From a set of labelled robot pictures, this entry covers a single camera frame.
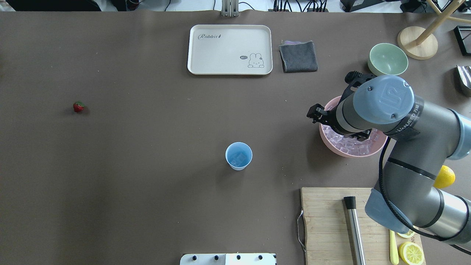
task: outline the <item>green bowl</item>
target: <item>green bowl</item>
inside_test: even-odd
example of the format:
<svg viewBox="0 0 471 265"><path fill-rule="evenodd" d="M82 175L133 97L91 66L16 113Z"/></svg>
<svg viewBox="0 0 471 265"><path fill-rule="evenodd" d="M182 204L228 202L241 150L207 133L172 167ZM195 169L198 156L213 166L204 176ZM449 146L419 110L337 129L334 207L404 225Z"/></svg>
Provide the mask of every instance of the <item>green bowl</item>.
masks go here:
<svg viewBox="0 0 471 265"><path fill-rule="evenodd" d="M371 48L368 67L377 76L400 75L408 66L407 55L396 45L379 43Z"/></svg>

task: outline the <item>blue cup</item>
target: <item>blue cup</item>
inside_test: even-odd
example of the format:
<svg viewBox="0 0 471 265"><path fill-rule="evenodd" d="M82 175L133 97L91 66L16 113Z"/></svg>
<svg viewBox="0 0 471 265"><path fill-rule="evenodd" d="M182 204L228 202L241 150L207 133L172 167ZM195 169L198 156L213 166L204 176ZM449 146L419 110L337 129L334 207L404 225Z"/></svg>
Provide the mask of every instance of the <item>blue cup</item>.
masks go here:
<svg viewBox="0 0 471 265"><path fill-rule="evenodd" d="M226 161L234 170L243 170L252 161L252 150L243 142L235 142L226 149Z"/></svg>

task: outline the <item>yellow knife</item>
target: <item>yellow knife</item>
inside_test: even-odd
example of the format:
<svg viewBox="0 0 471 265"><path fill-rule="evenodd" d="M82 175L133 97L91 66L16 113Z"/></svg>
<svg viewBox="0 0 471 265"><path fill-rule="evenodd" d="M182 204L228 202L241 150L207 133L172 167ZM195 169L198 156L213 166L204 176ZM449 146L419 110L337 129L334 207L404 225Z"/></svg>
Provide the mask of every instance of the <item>yellow knife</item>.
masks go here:
<svg viewBox="0 0 471 265"><path fill-rule="evenodd" d="M396 235L393 230L389 230L389 260L392 264L399 264L398 246L396 244Z"/></svg>

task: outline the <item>round wooden disc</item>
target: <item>round wooden disc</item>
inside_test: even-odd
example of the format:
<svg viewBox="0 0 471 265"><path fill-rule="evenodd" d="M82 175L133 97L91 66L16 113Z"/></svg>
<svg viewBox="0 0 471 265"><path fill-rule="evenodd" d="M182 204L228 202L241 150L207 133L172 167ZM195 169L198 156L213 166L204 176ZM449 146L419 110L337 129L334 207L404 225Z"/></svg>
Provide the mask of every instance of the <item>round wooden disc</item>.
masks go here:
<svg viewBox="0 0 471 265"><path fill-rule="evenodd" d="M417 60L426 60L432 58L439 49L437 38L433 34L425 39L421 44L417 45L415 40L424 32L422 27L407 27L398 35L399 47L410 57Z"/></svg>

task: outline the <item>gray cloth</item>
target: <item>gray cloth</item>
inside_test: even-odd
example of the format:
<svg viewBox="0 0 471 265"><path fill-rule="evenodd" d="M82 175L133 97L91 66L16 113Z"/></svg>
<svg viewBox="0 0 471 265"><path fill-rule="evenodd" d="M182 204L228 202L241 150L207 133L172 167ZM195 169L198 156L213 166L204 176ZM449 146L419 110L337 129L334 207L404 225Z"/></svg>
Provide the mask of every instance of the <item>gray cloth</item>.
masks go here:
<svg viewBox="0 0 471 265"><path fill-rule="evenodd" d="M279 45L285 73L317 71L314 43L285 41Z"/></svg>

